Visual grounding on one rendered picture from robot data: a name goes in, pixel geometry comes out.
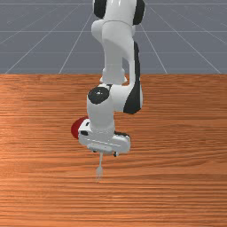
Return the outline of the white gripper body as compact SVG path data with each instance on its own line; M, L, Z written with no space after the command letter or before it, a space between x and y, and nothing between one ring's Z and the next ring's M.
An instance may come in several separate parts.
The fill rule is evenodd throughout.
M108 130L97 130L91 127L90 119L86 119L78 129L79 142L90 150L102 153L127 153L130 150L130 136L116 132L115 126Z

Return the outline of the red plate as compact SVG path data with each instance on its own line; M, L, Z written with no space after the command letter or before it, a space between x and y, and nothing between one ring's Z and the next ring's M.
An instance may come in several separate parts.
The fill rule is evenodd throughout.
M81 117L80 119L76 120L73 125L71 126L71 134L74 138L79 139L78 129L80 128L81 124L84 120L88 119L88 116Z

